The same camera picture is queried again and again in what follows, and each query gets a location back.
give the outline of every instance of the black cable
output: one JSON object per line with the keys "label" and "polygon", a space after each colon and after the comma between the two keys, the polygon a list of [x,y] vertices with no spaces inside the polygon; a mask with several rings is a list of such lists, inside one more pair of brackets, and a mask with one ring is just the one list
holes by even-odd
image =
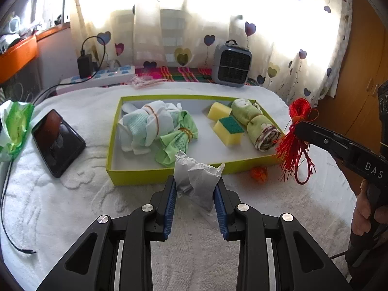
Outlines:
{"label": "black cable", "polygon": [[339,254],[330,257],[330,259],[333,260],[333,259],[335,259],[337,257],[341,257],[341,256],[345,255],[346,253],[347,253],[347,251],[346,252],[340,252]]}
{"label": "black cable", "polygon": [[[383,229],[381,229],[372,239],[375,241],[387,230],[388,230],[388,225],[386,227],[384,227]],[[346,252],[340,252],[339,254],[330,257],[330,259],[335,259],[335,258],[343,256],[345,254],[346,254]]]}
{"label": "black cable", "polygon": [[98,73],[98,71],[101,69],[101,66],[102,66],[102,63],[104,62],[104,58],[105,58],[105,53],[106,53],[106,45],[105,45],[105,41],[99,37],[99,36],[90,36],[88,38],[86,38],[83,43],[82,43],[82,46],[81,46],[81,56],[85,55],[85,50],[83,50],[83,46],[86,42],[86,40],[90,39],[90,38],[98,38],[99,40],[102,40],[102,42],[104,43],[104,54],[102,55],[102,60],[101,60],[101,63],[100,63],[100,66],[98,67],[97,71],[94,72],[94,74],[90,77],[88,77],[86,80],[83,80],[83,81],[80,81],[80,82],[74,82],[74,83],[62,83],[62,84],[57,84],[57,85],[53,85],[53,86],[50,86],[48,89],[44,90],[43,92],[40,93],[40,95],[34,100],[34,102],[32,103],[33,105],[36,104],[36,102],[41,98],[41,96],[46,93],[47,91],[50,91],[51,89],[53,88],[57,88],[58,86],[63,86],[63,85],[74,85],[74,84],[79,84],[79,83],[84,83],[86,81],[89,81],[90,79],[92,79],[93,77],[95,77],[95,75]]}
{"label": "black cable", "polygon": [[8,241],[11,243],[11,245],[15,248],[15,250],[19,251],[19,252],[22,252],[24,254],[35,254],[36,252],[33,251],[33,250],[24,250],[22,248],[18,248],[13,242],[12,240],[10,239],[10,237],[8,236],[7,234],[7,231],[5,230],[5,226],[4,226],[4,220],[3,220],[3,205],[4,205],[4,198],[5,198],[5,192],[7,191],[7,188],[8,188],[8,182],[9,182],[9,177],[11,175],[11,169],[12,169],[12,163],[14,161],[11,160],[10,163],[9,163],[9,167],[8,167],[8,171],[7,171],[7,176],[6,176],[6,181],[5,181],[5,184],[4,184],[4,189],[3,189],[3,192],[1,194],[1,202],[0,202],[0,219],[1,219],[1,225],[3,226],[3,231],[4,231],[4,234],[5,236],[7,237]]}
{"label": "black cable", "polygon": [[[51,86],[49,87],[48,89],[44,90],[42,93],[40,93],[40,95],[34,100],[33,102],[33,105],[35,105],[35,103],[39,100],[39,98],[44,94],[46,93],[47,91],[51,90],[52,88],[56,88],[57,86],[61,86],[61,85],[72,85],[72,84],[78,84],[78,83],[83,83],[83,82],[86,82],[88,80],[90,80],[91,78],[93,78],[97,72],[101,69],[101,66],[102,66],[102,63],[104,62],[104,57],[105,57],[105,54],[106,54],[106,44],[105,44],[105,41],[101,38],[101,37],[98,37],[98,36],[90,36],[88,38],[86,38],[84,40],[84,42],[82,43],[82,46],[81,46],[81,55],[85,55],[85,51],[83,50],[83,46],[86,42],[86,40],[90,39],[90,38],[98,38],[100,40],[102,40],[103,44],[104,44],[104,54],[102,55],[102,60],[101,60],[101,63],[100,63],[100,66],[98,67],[97,71],[92,75],[90,76],[89,78],[87,78],[86,80],[83,80],[81,82],[76,82],[76,83],[65,83],[65,84],[57,84],[57,85],[54,85],[54,86]],[[35,254],[36,252],[34,250],[25,250],[25,249],[22,249],[22,248],[18,248],[11,240],[11,238],[8,236],[7,234],[7,231],[5,230],[5,226],[4,226],[4,221],[3,221],[3,204],[4,204],[4,199],[5,199],[5,193],[7,191],[7,188],[8,188],[8,183],[9,183],[9,178],[10,178],[10,175],[11,175],[11,169],[12,169],[12,163],[13,163],[13,160],[10,161],[9,163],[9,167],[8,167],[8,171],[7,171],[7,176],[6,176],[6,181],[5,181],[5,184],[4,184],[4,188],[3,188],[3,192],[1,194],[1,201],[0,201],[0,221],[1,221],[1,225],[3,227],[3,231],[4,231],[4,234],[5,236],[7,237],[8,241],[10,242],[10,244],[15,248],[15,250],[19,251],[19,252],[22,252],[24,254]]]}

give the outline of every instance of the green plastic bag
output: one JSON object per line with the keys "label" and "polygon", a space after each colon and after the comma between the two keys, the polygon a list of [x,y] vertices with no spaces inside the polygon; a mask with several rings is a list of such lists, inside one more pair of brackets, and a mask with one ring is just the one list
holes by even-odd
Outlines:
{"label": "green plastic bag", "polygon": [[26,141],[34,105],[6,101],[0,105],[0,161],[15,159]]}

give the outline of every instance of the yellow sponge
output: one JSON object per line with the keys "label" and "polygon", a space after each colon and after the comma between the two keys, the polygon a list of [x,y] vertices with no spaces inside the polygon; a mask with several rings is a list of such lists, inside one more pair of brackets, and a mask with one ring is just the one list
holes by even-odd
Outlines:
{"label": "yellow sponge", "polygon": [[214,121],[217,121],[218,119],[229,117],[232,109],[230,107],[227,107],[221,103],[215,102],[210,107],[210,111],[208,113],[208,118]]}
{"label": "yellow sponge", "polygon": [[213,127],[214,132],[226,146],[240,144],[244,130],[233,117],[219,119]]}

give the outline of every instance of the human hand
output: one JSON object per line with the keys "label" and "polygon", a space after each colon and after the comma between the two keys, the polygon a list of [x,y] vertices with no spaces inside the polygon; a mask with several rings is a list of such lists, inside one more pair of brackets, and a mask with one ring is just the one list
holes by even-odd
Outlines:
{"label": "human hand", "polygon": [[[364,179],[361,183],[361,193],[357,197],[356,208],[353,212],[352,231],[356,235],[363,235],[371,229],[371,223],[368,218],[371,215],[371,204],[366,197],[368,182]],[[388,206],[382,206],[376,209],[374,218],[378,223],[388,224]],[[379,240],[381,245],[388,240],[387,233],[383,234]]]}

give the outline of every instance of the sheer curtain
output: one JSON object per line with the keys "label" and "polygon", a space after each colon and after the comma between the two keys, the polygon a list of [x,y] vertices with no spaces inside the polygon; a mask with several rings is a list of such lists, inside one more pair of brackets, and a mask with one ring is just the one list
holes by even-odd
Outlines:
{"label": "sheer curtain", "polygon": [[[352,0],[72,0],[71,31],[98,35],[108,62],[211,68],[215,46],[248,47],[249,77],[290,104],[335,94],[352,22]],[[102,43],[89,40],[96,59]]]}

